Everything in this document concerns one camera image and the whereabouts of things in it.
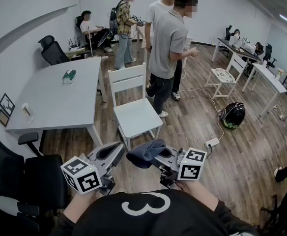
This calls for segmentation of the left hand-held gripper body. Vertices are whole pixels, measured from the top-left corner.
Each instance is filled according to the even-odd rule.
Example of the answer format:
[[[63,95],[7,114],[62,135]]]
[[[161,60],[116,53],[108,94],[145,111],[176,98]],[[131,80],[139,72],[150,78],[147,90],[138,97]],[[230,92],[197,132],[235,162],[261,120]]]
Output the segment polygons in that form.
[[[106,196],[115,187],[115,180],[111,174],[115,166],[115,154],[100,158],[91,153],[75,156],[60,168],[67,184],[78,193],[86,194],[98,190]]]

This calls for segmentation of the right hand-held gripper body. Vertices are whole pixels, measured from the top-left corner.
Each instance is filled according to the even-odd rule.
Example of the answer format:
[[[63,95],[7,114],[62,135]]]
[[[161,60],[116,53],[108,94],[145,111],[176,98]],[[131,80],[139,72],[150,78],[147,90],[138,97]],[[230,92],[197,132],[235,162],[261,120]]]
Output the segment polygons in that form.
[[[179,149],[176,154],[177,169],[160,167],[160,183],[173,189],[177,181],[198,181],[204,167],[207,152],[190,147],[187,151]]]

